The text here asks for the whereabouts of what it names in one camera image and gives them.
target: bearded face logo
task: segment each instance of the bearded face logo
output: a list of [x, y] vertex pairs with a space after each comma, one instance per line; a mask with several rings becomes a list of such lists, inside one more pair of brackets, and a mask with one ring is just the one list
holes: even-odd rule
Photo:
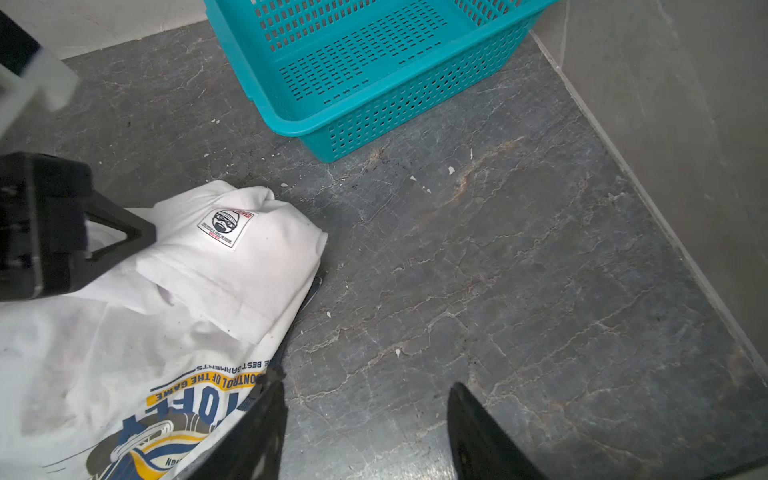
[[214, 214], [214, 228], [219, 233], [229, 233], [237, 228], [237, 222], [240, 220], [240, 214], [232, 210], [222, 210]]

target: white wall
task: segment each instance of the white wall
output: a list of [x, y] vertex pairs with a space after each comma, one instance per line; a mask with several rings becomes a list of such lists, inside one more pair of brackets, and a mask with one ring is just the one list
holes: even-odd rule
[[59, 58], [206, 18], [203, 0], [0, 0], [0, 10]]

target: shirt label patch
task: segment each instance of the shirt label patch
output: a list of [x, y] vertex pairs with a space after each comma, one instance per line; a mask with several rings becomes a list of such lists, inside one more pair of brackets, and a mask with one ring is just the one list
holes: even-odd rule
[[247, 210], [217, 208], [208, 212], [197, 224], [197, 228], [222, 245], [234, 249], [245, 231], [248, 220], [256, 215], [258, 213]]

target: printed graphic on shirt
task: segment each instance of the printed graphic on shirt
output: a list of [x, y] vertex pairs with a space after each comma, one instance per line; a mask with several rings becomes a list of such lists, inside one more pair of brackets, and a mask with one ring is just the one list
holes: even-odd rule
[[124, 419], [88, 454], [90, 479], [158, 480], [237, 408], [268, 364], [200, 365], [151, 389], [144, 415]]
[[237, 240], [245, 231], [248, 220], [256, 215], [256, 212], [249, 212], [247, 210], [217, 208], [208, 212], [197, 224], [197, 228], [222, 245], [233, 249], [237, 245]]

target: tile grout line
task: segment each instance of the tile grout line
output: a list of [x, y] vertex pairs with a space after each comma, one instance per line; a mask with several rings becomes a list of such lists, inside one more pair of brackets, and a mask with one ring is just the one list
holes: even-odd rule
[[581, 95], [579, 95], [579, 93], [576, 91], [576, 88], [573, 86], [570, 80], [568, 80], [568, 77], [565, 76], [562, 67], [558, 66], [556, 60], [554, 57], [552, 57], [552, 54], [541, 42], [541, 39], [539, 39], [538, 35], [536, 35], [532, 30], [531, 37], [533, 37], [533, 39], [536, 41], [536, 45], [538, 45], [541, 53], [543, 53], [547, 58], [547, 61], [552, 66], [552, 69], [558, 73], [560, 79], [565, 85], [565, 88], [568, 90], [568, 93], [573, 97], [576, 105], [578, 105], [579, 109], [581, 110], [581, 113], [583, 113], [587, 120], [589, 120], [589, 123], [597, 132], [598, 137], [600, 137], [603, 142], [603, 145], [605, 145], [605, 147], [611, 153], [611, 156], [616, 161], [616, 164], [619, 166], [621, 172], [630, 180], [640, 199], [642, 199], [646, 208], [650, 211], [651, 216], [654, 218], [657, 225], [661, 228], [664, 236], [672, 244], [672, 247], [677, 250], [678, 254], [683, 259], [683, 263], [693, 274], [693, 277], [696, 280], [699, 288], [701, 288], [701, 290], [704, 292], [704, 295], [710, 301], [710, 304], [712, 307], [714, 307], [715, 311], [720, 316], [720, 319], [723, 321], [723, 323], [725, 323], [725, 326], [728, 328], [730, 335], [737, 341], [739, 347], [745, 350], [746, 357], [750, 363], [752, 363], [752, 366], [755, 368], [758, 375], [760, 375], [761, 379], [763, 380], [763, 384], [768, 386], [768, 383], [766, 383], [768, 382], [768, 364], [766, 364], [766, 360], [763, 359], [763, 357], [757, 352], [755, 346], [752, 344], [752, 342], [750, 342], [749, 337], [746, 336], [746, 333], [736, 321], [736, 318], [730, 312], [730, 309], [725, 304], [723, 299], [720, 297], [720, 294], [717, 293], [717, 291], [712, 286], [712, 283], [710, 283], [710, 281], [704, 275], [704, 272], [690, 255], [690, 252], [688, 252], [688, 249], [680, 241], [680, 238], [677, 236], [674, 230], [672, 230], [672, 226], [667, 222], [667, 219], [664, 218], [664, 215], [656, 206], [653, 199], [650, 198], [650, 195], [645, 190], [645, 187], [643, 187], [643, 185], [637, 179], [637, 176], [634, 174], [629, 164], [624, 159], [624, 156], [618, 150], [614, 142], [608, 137], [607, 132], [605, 129], [603, 129], [602, 125], [600, 125], [600, 122], [598, 122], [597, 118], [592, 114], [591, 110], [584, 102], [584, 99], [581, 98]]

